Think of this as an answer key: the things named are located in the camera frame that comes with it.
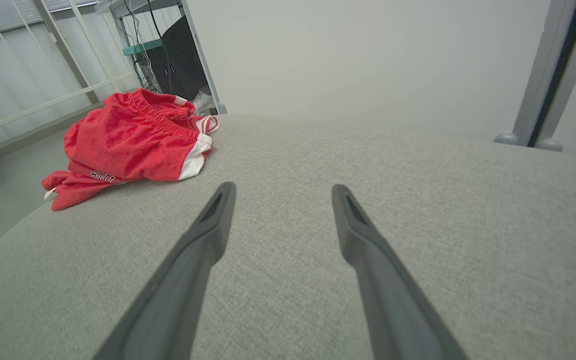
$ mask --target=white sneaker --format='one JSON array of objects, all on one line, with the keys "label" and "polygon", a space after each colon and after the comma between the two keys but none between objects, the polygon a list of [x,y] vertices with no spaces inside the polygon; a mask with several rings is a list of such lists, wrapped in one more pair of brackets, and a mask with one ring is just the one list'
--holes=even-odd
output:
[{"label": "white sneaker", "polygon": [[194,100],[192,100],[192,105],[194,105],[195,114],[205,112],[206,110],[215,107],[215,103],[213,102],[213,96],[208,95],[202,91],[199,91],[197,96],[194,97]]}]

